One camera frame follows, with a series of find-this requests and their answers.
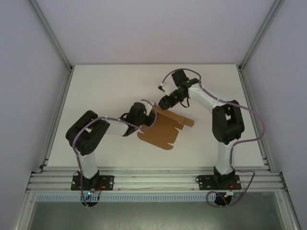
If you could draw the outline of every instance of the white cable connector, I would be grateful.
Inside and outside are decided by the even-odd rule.
[[[160,83],[158,89],[165,92],[167,96],[171,95],[172,93],[172,90],[166,86],[166,83]]]
[[[141,101],[141,103],[143,105],[145,105],[145,109],[146,109],[146,116],[148,116],[151,112],[151,110],[153,109],[153,106],[151,104],[149,104],[148,102],[145,101]]]

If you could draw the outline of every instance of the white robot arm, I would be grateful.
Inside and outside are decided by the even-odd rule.
[[[195,85],[188,89],[189,98],[201,104],[205,109],[207,109],[211,114],[215,107],[223,106],[224,103],[221,103],[205,94],[198,85]],[[236,142],[232,140],[229,144],[224,144],[223,142],[218,142],[218,152],[217,152],[217,162],[215,165],[216,170],[221,174],[229,174],[232,172],[232,169],[229,165],[230,159],[230,149],[233,143]]]
[[[218,141],[218,152],[217,163],[213,169],[213,179],[212,182],[207,182],[207,187],[229,190],[231,184],[236,182],[238,178],[230,165],[230,150],[233,144],[241,138],[245,129],[240,108],[224,104],[210,97],[200,88],[199,80],[190,80],[185,75],[184,70],[175,71],[172,77],[178,89],[171,92],[165,87],[165,84],[161,83],[158,89],[165,92],[166,96],[160,100],[159,106],[162,109],[169,109],[177,103],[181,103],[184,99],[190,98],[197,101],[212,114],[212,131]]]
[[[84,190],[92,190],[99,187],[103,178],[99,178],[99,170],[95,163],[94,150],[97,148],[105,134],[129,136],[143,124],[150,126],[155,120],[155,113],[151,113],[153,103],[142,100],[136,102],[128,113],[123,114],[119,119],[100,117],[93,111],[87,111],[66,133],[66,139],[70,146],[75,149],[80,163],[77,176],[73,176],[72,190],[81,189],[81,180]]]

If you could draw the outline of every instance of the white wall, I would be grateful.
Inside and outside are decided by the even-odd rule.
[[[240,64],[274,0],[37,0],[72,64]]]
[[[27,1],[0,1],[0,31],[0,229],[10,230],[66,69]]]
[[[246,73],[268,126],[277,169],[283,171],[307,229],[307,1],[286,0]]]

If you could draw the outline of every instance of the brown cardboard sheet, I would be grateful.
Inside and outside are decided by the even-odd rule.
[[[138,132],[138,138],[164,150],[171,150],[174,147],[171,144],[175,143],[179,129],[182,130],[184,126],[192,127],[194,121],[171,111],[162,110],[158,105],[155,108],[157,110],[155,125],[151,129]]]

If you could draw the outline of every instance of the white table surface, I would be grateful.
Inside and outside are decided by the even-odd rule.
[[[77,166],[68,141],[67,130],[87,111],[98,115],[120,117],[141,99],[156,103],[164,96],[158,84],[164,76],[178,68],[190,68],[202,75],[203,86],[222,99],[237,100],[247,105],[235,65],[77,65],[49,157],[49,167]],[[196,75],[186,72],[191,79]],[[166,81],[176,88],[171,76]],[[105,135],[95,151],[98,167],[120,168],[195,168],[213,167],[217,157],[217,141],[212,134],[212,116],[196,102],[190,107],[177,104],[173,112],[195,121],[194,127],[180,130],[174,148],[163,150],[138,139]],[[242,110],[245,123],[243,139],[254,138],[248,112]],[[236,147],[235,166],[260,167],[263,161],[257,142]]]

